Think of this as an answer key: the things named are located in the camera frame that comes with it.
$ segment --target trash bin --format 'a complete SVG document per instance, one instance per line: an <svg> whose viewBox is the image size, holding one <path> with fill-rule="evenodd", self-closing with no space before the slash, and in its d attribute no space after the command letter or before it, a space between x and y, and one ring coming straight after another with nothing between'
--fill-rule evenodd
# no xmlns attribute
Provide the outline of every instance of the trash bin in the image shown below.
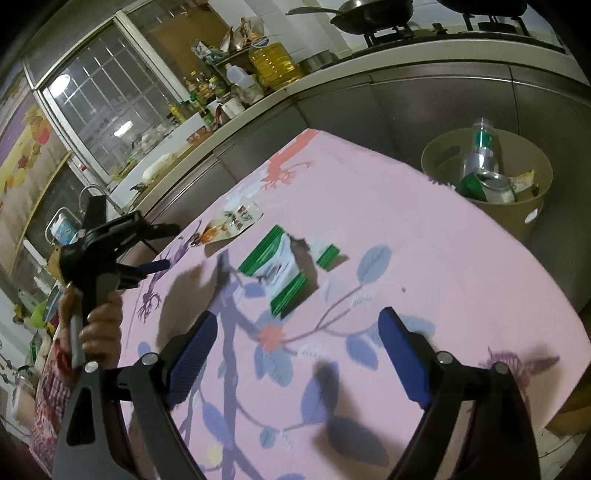
<svg viewBox="0 0 591 480"><path fill-rule="evenodd" d="M505 130L495 129L501 144L502 168L505 175L515 177L535 171L534 183L540 185L536 197L516 203L493 205L466 199L487 213L520 242L529 238L544 206L544 198L552 184L552 165L548 157L532 142ZM462 160L472 150L471 128L453 130L440 135L423 150L421 168L432 179L457 186Z"/></svg>

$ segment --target ceiling light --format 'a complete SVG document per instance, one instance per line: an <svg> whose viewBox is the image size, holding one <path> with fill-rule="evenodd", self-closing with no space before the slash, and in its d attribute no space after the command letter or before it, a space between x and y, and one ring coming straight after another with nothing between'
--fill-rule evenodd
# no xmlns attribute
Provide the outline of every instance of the ceiling light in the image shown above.
<svg viewBox="0 0 591 480"><path fill-rule="evenodd" d="M114 135L118 138L123 137L123 135L125 135L127 132L129 132L129 130L131 130L132 126L133 123L130 120L127 120L123 125L119 127L118 130L115 131Z"/></svg>
<svg viewBox="0 0 591 480"><path fill-rule="evenodd" d="M49 86L49 93L53 98L59 97L64 91L66 87L70 84L70 76L67 73L60 75L56 78L53 83Z"/></svg>

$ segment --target white bottle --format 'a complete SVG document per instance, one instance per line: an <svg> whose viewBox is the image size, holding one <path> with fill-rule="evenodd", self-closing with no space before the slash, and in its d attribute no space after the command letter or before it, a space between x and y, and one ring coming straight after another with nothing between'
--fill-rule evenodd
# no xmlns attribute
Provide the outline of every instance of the white bottle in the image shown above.
<svg viewBox="0 0 591 480"><path fill-rule="evenodd" d="M226 78L230 83L240 88L245 102L249 105L258 102L264 97L261 86L244 69L228 63L226 65Z"/></svg>

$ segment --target person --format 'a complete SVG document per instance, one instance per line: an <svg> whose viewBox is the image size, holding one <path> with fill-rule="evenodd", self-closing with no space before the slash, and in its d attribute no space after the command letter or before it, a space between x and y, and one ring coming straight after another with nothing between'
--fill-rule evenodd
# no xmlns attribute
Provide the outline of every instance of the person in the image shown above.
<svg viewBox="0 0 591 480"><path fill-rule="evenodd" d="M30 454L40 468L32 465L27 454L19 452L0 423L0 478L14 480L46 480L51 478L57 437L72 388L80 375L73 370L70 345L70 321L76 300L76 289L68 285L59 302L60 327L54 338L53 351L43 369L35 402L35 416L31 428ZM122 300L113 292L107 302L88 315L88 325L81 331L80 340L86 355L103 368L115 368L121 356Z"/></svg>

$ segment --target metal pot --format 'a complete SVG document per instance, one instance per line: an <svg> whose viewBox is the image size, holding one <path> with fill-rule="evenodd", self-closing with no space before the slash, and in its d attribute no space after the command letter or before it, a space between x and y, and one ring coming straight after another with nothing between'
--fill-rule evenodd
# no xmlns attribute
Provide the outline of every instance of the metal pot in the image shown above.
<svg viewBox="0 0 591 480"><path fill-rule="evenodd" d="M312 55L300 62L300 67L306 74L316 72L328 65L332 65L338 61L338 58L330 50L324 50L316 55Z"/></svg>

